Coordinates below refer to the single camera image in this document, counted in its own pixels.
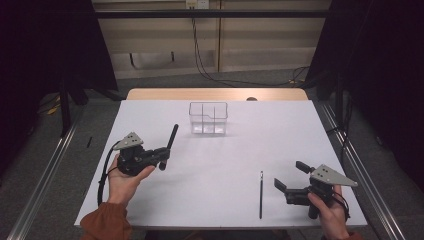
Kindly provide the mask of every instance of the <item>white tabletop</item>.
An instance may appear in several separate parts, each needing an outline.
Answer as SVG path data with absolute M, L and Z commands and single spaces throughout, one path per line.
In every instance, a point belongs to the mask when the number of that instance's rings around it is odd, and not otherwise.
M 156 169 L 140 184 L 128 205 L 131 225 L 146 229 L 260 229 L 318 226 L 308 207 L 286 204 L 274 178 L 288 188 L 304 188 L 309 176 L 296 169 L 302 161 L 343 174 L 311 101 L 227 101 L 227 133 L 190 131 L 189 104 L 183 100 L 123 101 L 75 225 L 97 209 L 97 188 L 109 149 L 130 132 L 143 147 L 166 147 L 179 124 L 165 171 Z M 260 172 L 264 173 L 263 217 L 259 219 Z M 349 187 L 349 226 L 366 225 Z M 104 199 L 108 196 L 105 185 Z

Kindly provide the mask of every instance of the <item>marker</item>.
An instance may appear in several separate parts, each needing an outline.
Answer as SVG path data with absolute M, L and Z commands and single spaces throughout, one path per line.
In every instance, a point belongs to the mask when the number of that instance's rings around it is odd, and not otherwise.
M 261 171 L 261 192 L 259 196 L 259 219 L 262 219 L 262 195 L 264 189 L 264 173 Z

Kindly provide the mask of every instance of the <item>transparent container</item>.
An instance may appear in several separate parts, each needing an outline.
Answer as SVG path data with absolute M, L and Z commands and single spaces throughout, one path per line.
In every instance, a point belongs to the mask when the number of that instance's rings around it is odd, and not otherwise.
M 192 133 L 225 134 L 228 104 L 226 102 L 190 103 Z

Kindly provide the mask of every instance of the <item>black pen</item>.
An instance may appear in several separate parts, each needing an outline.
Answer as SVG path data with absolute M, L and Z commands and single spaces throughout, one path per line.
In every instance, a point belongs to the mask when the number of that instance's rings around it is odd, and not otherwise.
M 259 219 L 262 219 L 262 195 L 264 189 L 264 173 L 261 171 L 261 193 L 259 196 Z

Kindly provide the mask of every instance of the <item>hand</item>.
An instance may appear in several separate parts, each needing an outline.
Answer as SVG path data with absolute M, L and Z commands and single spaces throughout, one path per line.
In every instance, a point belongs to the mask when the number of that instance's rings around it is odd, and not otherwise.
M 334 192 L 342 194 L 340 185 L 334 185 Z M 334 197 L 343 202 L 343 199 L 337 194 Z M 345 212 L 343 207 L 335 201 L 332 201 L 328 206 L 314 193 L 309 193 L 308 198 L 312 204 L 319 209 L 319 220 L 325 237 L 331 239 L 345 239 L 349 237 L 346 228 Z
M 112 165 L 109 167 L 109 198 L 108 203 L 122 204 L 128 206 L 128 202 L 134 196 L 141 180 L 145 179 L 155 170 L 154 166 L 148 166 L 143 169 L 137 176 L 129 176 L 123 174 L 117 169 L 118 156 L 116 154 Z

